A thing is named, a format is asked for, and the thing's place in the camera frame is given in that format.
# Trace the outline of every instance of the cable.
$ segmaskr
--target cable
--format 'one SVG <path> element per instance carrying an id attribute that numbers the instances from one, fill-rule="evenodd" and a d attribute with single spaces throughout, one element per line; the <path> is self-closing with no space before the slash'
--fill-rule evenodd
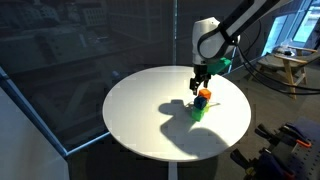
<path id="1" fill-rule="evenodd" d="M 292 92 L 288 92 L 288 91 L 282 91 L 282 90 L 279 90 L 279 89 L 276 89 L 274 87 L 271 87 L 267 84 L 265 84 L 264 82 L 262 82 L 259 78 L 257 78 L 252 72 L 251 70 L 249 70 L 249 68 L 247 67 L 246 63 L 242 63 L 244 65 L 244 67 L 247 69 L 247 71 L 257 80 L 259 81 L 261 84 L 263 84 L 264 86 L 274 90 L 274 91 L 277 91 L 277 92 L 280 92 L 280 93 L 283 93 L 283 94 L 290 94 L 290 95 L 319 95 L 320 92 L 315 92 L 315 93 L 292 93 Z"/>
<path id="2" fill-rule="evenodd" d="M 291 85 L 291 84 L 288 84 L 288 83 L 284 83 L 284 82 L 281 82 L 281 81 L 278 81 L 278 80 L 275 80 L 271 77 L 268 77 L 266 76 L 265 74 L 261 73 L 260 71 L 258 71 L 251 63 L 250 61 L 243 55 L 243 52 L 241 50 L 241 48 L 237 45 L 236 46 L 240 52 L 240 54 L 242 55 L 243 59 L 249 64 L 249 66 L 251 68 L 253 68 L 254 71 L 256 71 L 257 73 L 259 73 L 260 75 L 262 75 L 263 77 L 269 79 L 269 80 L 272 80 L 278 84 L 281 84 L 281 85 L 284 85 L 284 86 L 289 86 L 289 87 L 294 87 L 294 88 L 297 88 L 297 89 L 303 89 L 303 90 L 309 90 L 309 91 L 320 91 L 320 89 L 317 89 L 317 88 L 307 88 L 307 87 L 302 87 L 302 86 L 295 86 L 295 85 Z"/>
<path id="3" fill-rule="evenodd" d="M 261 25 L 261 20 L 259 19 L 258 22 L 259 22 L 259 31 L 258 31 L 258 34 L 257 34 L 256 38 L 254 39 L 253 43 L 252 43 L 252 44 L 249 43 L 249 44 L 250 44 L 249 47 L 248 47 L 246 50 L 243 51 L 244 53 L 246 53 L 246 55 L 249 54 L 251 48 L 253 47 L 253 45 L 257 42 L 257 40 L 258 40 L 259 37 L 260 37 L 261 27 L 262 27 L 262 25 Z"/>
<path id="4" fill-rule="evenodd" d="M 258 70 L 256 70 L 256 69 L 253 67 L 253 65 L 250 63 L 250 61 L 248 61 L 248 60 L 243 56 L 243 53 L 242 53 L 241 49 L 239 48 L 239 46 L 237 46 L 237 48 L 239 49 L 240 55 L 241 55 L 241 56 L 243 57 L 243 59 L 245 59 L 245 61 L 251 66 L 251 68 L 253 68 L 256 72 L 258 72 L 259 74 L 263 75 L 264 77 L 266 77 L 266 78 L 268 78 L 268 79 L 270 79 L 270 80 L 272 80 L 272 81 L 275 81 L 275 82 L 277 82 L 277 83 L 279 83 L 279 84 L 282 84 L 282 85 L 284 85 L 284 86 L 294 87 L 294 88 L 297 88 L 297 89 L 305 89 L 305 90 L 310 90 L 310 89 L 312 89 L 312 91 L 318 91 L 318 92 L 312 92 L 312 93 L 292 93 L 292 92 L 287 92 L 287 91 L 282 91 L 282 90 L 276 89 L 276 88 L 274 88 L 274 87 L 271 87 L 271 86 L 265 84 L 265 83 L 262 82 L 259 78 L 257 78 L 257 77 L 251 72 L 251 70 L 247 67 L 246 63 L 243 62 L 242 64 L 243 64 L 244 67 L 247 69 L 247 71 L 248 71 L 256 80 L 258 80 L 261 84 L 263 84 L 264 86 L 266 86 L 266 87 L 268 87 L 268 88 L 270 88 L 270 89 L 272 89 L 272 90 L 275 90 L 275 91 L 277 91 L 277 92 L 283 93 L 283 94 L 291 94 L 291 95 L 318 95 L 318 94 L 320 94 L 320 90 L 319 90 L 319 89 L 305 88 L 305 87 L 293 86 L 293 85 L 285 84 L 285 83 L 283 83 L 283 82 L 277 81 L 277 80 L 275 80 L 275 79 L 273 79 L 273 78 L 270 78 L 270 77 L 262 74 L 261 72 L 259 72 Z"/>
<path id="5" fill-rule="evenodd" d="M 251 46 L 251 41 L 250 41 L 250 39 L 249 39 L 249 36 L 248 36 L 247 33 L 245 33 L 245 32 L 243 32 L 243 34 L 246 36 L 246 38 L 247 38 L 247 40 L 248 40 L 249 47 L 250 47 L 250 46 Z"/>

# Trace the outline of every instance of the round white table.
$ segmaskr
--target round white table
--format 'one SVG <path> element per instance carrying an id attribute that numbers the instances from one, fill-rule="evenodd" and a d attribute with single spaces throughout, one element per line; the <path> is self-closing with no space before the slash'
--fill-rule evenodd
<path id="1" fill-rule="evenodd" d="M 212 76 L 210 108 L 197 122 L 191 117 L 192 77 L 192 67 L 163 66 L 121 80 L 103 104 L 112 136 L 139 155 L 174 163 L 210 158 L 235 144 L 250 124 L 246 97 L 227 79 Z"/>

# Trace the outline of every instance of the blue block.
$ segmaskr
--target blue block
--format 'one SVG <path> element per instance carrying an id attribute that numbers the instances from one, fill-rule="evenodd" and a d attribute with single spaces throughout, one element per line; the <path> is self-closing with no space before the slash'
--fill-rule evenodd
<path id="1" fill-rule="evenodd" d="M 193 101 L 194 107 L 202 110 L 207 105 L 207 99 L 202 96 L 197 96 Z"/>

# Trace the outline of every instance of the orange block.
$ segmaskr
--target orange block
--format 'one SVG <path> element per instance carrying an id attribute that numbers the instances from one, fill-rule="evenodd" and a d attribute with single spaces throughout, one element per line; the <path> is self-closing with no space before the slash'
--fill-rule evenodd
<path id="1" fill-rule="evenodd" d="M 198 96 L 202 96 L 202 97 L 206 98 L 207 101 L 209 101 L 211 98 L 211 92 L 208 89 L 201 89 L 199 91 Z"/>

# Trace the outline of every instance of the table leg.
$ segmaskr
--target table leg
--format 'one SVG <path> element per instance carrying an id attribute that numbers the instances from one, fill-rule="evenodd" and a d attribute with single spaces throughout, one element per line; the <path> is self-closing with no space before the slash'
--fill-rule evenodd
<path id="1" fill-rule="evenodd" d="M 178 180 L 177 162 L 169 162 L 168 180 Z"/>

